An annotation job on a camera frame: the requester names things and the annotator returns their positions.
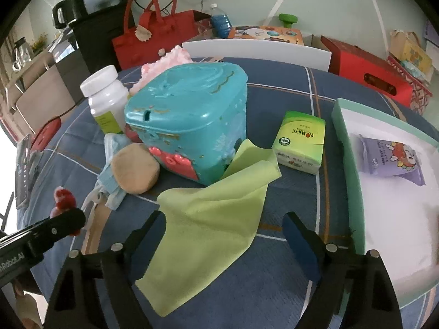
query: purple snack bag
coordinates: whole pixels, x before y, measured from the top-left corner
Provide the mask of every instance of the purple snack bag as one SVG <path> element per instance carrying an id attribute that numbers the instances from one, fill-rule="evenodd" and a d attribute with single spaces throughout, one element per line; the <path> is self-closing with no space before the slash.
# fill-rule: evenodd
<path id="1" fill-rule="evenodd" d="M 379 177 L 402 177 L 417 185 L 425 185 L 418 157 L 410 146 L 361 135 L 360 139 L 363 144 L 364 172 Z"/>

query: yellow-green microfiber towel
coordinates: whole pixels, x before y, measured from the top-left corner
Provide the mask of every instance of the yellow-green microfiber towel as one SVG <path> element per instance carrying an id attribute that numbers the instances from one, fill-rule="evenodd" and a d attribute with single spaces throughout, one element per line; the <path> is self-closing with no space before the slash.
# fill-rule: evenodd
<path id="1" fill-rule="evenodd" d="M 246 139 L 217 183 L 160 194 L 166 231 L 145 276 L 136 281 L 158 315 L 196 296 L 250 247 L 268 183 L 280 176 L 273 150 Z"/>

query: cardboard box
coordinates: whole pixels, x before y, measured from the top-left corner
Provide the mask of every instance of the cardboard box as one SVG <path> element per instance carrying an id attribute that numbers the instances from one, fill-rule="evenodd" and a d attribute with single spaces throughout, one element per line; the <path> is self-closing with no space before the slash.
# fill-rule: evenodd
<path id="1" fill-rule="evenodd" d="M 321 36 L 316 36 L 316 35 L 304 36 L 303 37 L 303 42 L 308 47 L 313 47 L 313 48 L 321 49 L 321 50 L 324 50 L 324 51 L 327 51 L 327 52 L 331 53 L 329 48 L 326 47 L 323 44 Z"/>
<path id="2" fill-rule="evenodd" d="M 210 15 L 204 12 L 194 10 L 195 26 L 198 29 L 198 35 L 188 39 L 185 42 L 203 41 L 205 39 L 213 39 L 216 37 L 216 31 L 210 21 Z"/>
<path id="3" fill-rule="evenodd" d="M 317 174 L 322 165 L 324 139 L 324 120 L 287 111 L 272 148 L 280 164 Z"/>
<path id="4" fill-rule="evenodd" d="M 237 26 L 232 27 L 227 38 L 260 39 L 304 45 L 300 30 L 285 27 Z"/>
<path id="5" fill-rule="evenodd" d="M 321 37 L 331 52 L 329 72 L 387 95 L 410 107 L 412 87 L 383 59 L 329 37 Z"/>
<path id="6" fill-rule="evenodd" d="M 414 32 L 394 30 L 390 36 L 389 52 L 399 61 L 408 60 L 421 72 L 428 74 L 432 67 L 432 60 L 420 47 L 416 34 Z"/>

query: red handbag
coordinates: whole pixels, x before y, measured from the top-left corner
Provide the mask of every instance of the red handbag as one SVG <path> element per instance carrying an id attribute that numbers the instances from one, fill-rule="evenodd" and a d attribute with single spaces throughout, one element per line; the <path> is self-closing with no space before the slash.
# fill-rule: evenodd
<path id="1" fill-rule="evenodd" d="M 113 39 L 113 47 L 122 69 L 151 63 L 160 58 L 159 50 L 169 52 L 176 45 L 198 35 L 194 11 L 175 13 L 177 0 L 173 0 L 171 14 L 162 16 L 158 0 L 152 0 L 139 19 L 139 26 L 151 32 L 147 41 L 136 37 L 137 27 L 128 29 L 128 18 L 133 0 L 128 0 L 123 19 L 122 36 Z"/>

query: orange cardboard box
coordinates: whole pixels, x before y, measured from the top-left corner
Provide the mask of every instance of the orange cardboard box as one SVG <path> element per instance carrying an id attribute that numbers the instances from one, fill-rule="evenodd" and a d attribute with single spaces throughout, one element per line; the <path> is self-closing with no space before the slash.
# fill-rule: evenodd
<path id="1" fill-rule="evenodd" d="M 261 39 L 304 45 L 300 30 L 286 27 L 237 26 L 232 27 L 228 38 Z"/>

